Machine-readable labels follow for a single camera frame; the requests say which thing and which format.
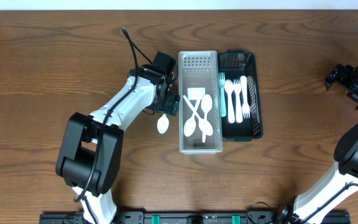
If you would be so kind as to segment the white plastic spoon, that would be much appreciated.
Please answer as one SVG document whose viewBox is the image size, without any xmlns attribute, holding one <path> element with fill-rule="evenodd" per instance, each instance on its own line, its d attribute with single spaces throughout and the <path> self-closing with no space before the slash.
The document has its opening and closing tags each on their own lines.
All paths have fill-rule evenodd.
<svg viewBox="0 0 358 224">
<path fill-rule="evenodd" d="M 157 121 L 157 131 L 160 134 L 164 134 L 169 127 L 169 119 L 166 114 L 163 114 Z"/>
<path fill-rule="evenodd" d="M 190 137 L 196 129 L 196 121 L 195 121 L 195 112 L 193 112 L 192 116 L 186 120 L 183 132 L 186 137 Z"/>
<path fill-rule="evenodd" d="M 185 102 L 187 103 L 187 105 L 190 107 L 190 109 L 192 110 L 193 114 L 199 119 L 199 124 L 200 124 L 200 130 L 207 136 L 211 136 L 213 134 L 213 127 L 211 125 L 211 123 L 208 120 L 202 119 L 197 110 L 195 109 L 195 107 L 192 105 L 192 103 L 190 102 L 190 100 L 183 95 L 183 98 L 185 100 Z"/>
<path fill-rule="evenodd" d="M 235 122 L 234 107 L 232 103 L 232 92 L 234 90 L 234 84 L 231 80 L 226 80 L 224 84 L 224 90 L 227 94 L 227 118 L 229 123 Z"/>
<path fill-rule="evenodd" d="M 203 119 L 208 120 L 208 113 L 211 111 L 212 107 L 213 107 L 212 97 L 209 94 L 205 94 L 205 96 L 201 100 L 201 109 L 203 110 L 203 113 L 204 113 Z M 206 142 L 206 137 L 207 137 L 207 135 L 205 135 L 202 132 L 202 142 L 203 143 Z"/>
</svg>

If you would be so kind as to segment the pale blue plastic fork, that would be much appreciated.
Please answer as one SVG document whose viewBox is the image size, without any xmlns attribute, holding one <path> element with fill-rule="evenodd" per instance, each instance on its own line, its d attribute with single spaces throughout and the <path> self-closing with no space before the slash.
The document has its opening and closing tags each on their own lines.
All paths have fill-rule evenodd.
<svg viewBox="0 0 358 224">
<path fill-rule="evenodd" d="M 219 72 L 220 106 L 221 106 L 222 117 L 225 117 L 227 114 L 224 85 L 225 85 L 225 74 L 224 72 Z"/>
</svg>

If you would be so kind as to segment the white plastic fork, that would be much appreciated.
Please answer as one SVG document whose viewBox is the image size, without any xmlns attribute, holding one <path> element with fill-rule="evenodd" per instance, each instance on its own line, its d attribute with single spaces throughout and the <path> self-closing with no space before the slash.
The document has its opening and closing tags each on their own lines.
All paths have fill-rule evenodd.
<svg viewBox="0 0 358 224">
<path fill-rule="evenodd" d="M 241 76 L 241 90 L 242 90 L 242 97 L 243 97 L 243 104 L 242 104 L 242 114 L 245 119 L 250 118 L 250 106 L 248 104 L 248 95 L 247 95 L 247 77 Z"/>
<path fill-rule="evenodd" d="M 242 109 L 241 109 L 241 83 L 240 80 L 235 79 L 234 83 L 234 93 L 236 94 L 236 122 L 241 123 L 243 121 Z"/>
</svg>

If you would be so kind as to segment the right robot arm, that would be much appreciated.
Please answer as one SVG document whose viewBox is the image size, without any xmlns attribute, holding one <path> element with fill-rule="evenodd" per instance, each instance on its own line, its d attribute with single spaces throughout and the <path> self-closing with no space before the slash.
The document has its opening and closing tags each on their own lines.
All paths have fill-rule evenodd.
<svg viewBox="0 0 358 224">
<path fill-rule="evenodd" d="M 357 103 L 358 66 L 337 65 L 325 78 L 330 89 L 334 83 L 344 87 L 348 97 Z M 305 193 L 295 197 L 292 206 L 277 216 L 277 223 L 322 223 L 326 215 L 343 200 L 358 191 L 358 123 L 338 141 L 334 164 Z"/>
</svg>

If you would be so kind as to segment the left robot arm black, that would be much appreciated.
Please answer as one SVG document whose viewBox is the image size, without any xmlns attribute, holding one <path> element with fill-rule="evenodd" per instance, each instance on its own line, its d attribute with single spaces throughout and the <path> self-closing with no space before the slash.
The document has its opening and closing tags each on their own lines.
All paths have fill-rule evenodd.
<svg viewBox="0 0 358 224">
<path fill-rule="evenodd" d="M 157 52 L 150 64 L 132 69 L 123 88 L 89 115 L 67 122 L 55 172 L 76 192 L 87 223 L 112 223 L 117 212 L 111 187 L 121 162 L 124 131 L 143 109 L 175 116 L 180 97 L 174 83 L 176 61 Z"/>
</svg>

